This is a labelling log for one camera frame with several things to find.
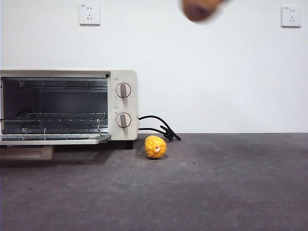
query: brown blurry object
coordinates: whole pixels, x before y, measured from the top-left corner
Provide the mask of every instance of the brown blurry object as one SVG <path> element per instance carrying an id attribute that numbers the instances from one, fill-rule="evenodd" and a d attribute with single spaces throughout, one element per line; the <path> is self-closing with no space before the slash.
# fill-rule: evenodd
<path id="1" fill-rule="evenodd" d="M 222 0 L 183 0 L 183 10 L 191 21 L 202 21 L 208 18 Z"/>

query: oven feet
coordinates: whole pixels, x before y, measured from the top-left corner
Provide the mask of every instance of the oven feet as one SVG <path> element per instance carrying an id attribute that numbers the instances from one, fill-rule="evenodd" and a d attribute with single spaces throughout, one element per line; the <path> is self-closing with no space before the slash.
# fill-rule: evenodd
<path id="1" fill-rule="evenodd" d="M 126 150 L 133 150 L 134 141 L 126 141 Z"/>

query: small yellow fruit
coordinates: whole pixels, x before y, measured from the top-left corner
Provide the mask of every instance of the small yellow fruit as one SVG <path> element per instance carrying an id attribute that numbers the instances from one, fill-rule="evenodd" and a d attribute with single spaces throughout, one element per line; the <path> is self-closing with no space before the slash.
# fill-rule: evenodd
<path id="1" fill-rule="evenodd" d="M 166 142 L 157 136 L 148 136 L 144 141 L 144 148 L 148 158 L 159 159 L 167 150 Z"/>

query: oven control panel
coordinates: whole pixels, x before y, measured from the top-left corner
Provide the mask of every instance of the oven control panel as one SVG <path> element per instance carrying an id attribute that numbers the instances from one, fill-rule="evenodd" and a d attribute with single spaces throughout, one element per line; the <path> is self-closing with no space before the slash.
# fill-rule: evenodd
<path id="1" fill-rule="evenodd" d="M 111 71 L 108 78 L 108 132 L 111 140 L 133 141 L 139 129 L 137 75 L 130 70 Z"/>

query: electrical outlet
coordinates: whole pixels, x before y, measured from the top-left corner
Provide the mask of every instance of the electrical outlet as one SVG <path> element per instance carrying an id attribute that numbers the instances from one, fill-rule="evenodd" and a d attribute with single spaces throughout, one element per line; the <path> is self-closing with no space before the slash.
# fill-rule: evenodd
<path id="1" fill-rule="evenodd" d="M 79 6 L 79 24 L 81 26 L 99 26 L 101 10 L 99 4 L 82 4 Z"/>
<path id="2" fill-rule="evenodd" d="M 298 6 L 282 7 L 282 27 L 301 27 L 301 11 Z"/>

